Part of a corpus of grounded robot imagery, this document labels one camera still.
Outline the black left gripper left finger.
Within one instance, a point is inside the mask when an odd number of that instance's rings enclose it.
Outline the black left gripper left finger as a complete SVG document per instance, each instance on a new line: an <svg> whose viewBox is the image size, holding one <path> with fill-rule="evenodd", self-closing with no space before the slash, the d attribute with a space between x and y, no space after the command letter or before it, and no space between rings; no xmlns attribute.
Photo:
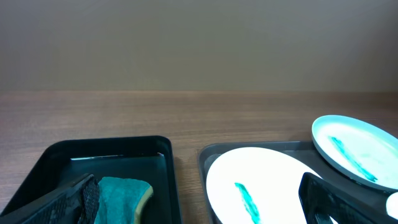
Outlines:
<svg viewBox="0 0 398 224"><path fill-rule="evenodd" d="M1 217L8 224L94 223L99 209L100 188L92 174L43 195Z"/></svg>

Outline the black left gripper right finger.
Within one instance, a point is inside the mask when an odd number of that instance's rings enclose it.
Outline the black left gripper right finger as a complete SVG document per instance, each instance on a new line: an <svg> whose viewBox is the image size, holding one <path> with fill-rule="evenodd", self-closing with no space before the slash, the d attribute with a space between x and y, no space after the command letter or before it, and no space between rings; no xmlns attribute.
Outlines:
<svg viewBox="0 0 398 224"><path fill-rule="evenodd" d="M397 219L309 172L302 176L298 194L308 224L397 224Z"/></svg>

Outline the green and yellow sponge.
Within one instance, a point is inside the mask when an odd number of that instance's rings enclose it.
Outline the green and yellow sponge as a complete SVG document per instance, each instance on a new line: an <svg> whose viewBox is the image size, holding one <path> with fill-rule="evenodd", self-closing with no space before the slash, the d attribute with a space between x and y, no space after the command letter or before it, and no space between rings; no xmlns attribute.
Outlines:
<svg viewBox="0 0 398 224"><path fill-rule="evenodd" d="M99 181L99 209L95 224L140 224L154 190L143 180L103 177Z"/></svg>

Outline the white plate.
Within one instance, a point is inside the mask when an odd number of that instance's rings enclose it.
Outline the white plate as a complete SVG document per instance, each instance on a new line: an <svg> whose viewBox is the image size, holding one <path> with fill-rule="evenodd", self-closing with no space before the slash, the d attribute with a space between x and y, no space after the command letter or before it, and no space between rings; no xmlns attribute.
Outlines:
<svg viewBox="0 0 398 224"><path fill-rule="evenodd" d="M362 185L397 190L397 138L359 119L325 115L312 124L319 154L337 171Z"/></svg>
<svg viewBox="0 0 398 224"><path fill-rule="evenodd" d="M391 194L387 198L386 212L390 217L398 219L398 192Z"/></svg>
<svg viewBox="0 0 398 224"><path fill-rule="evenodd" d="M205 192L220 223L305 223L299 186L306 172L321 177L282 152L240 147L212 163Z"/></svg>

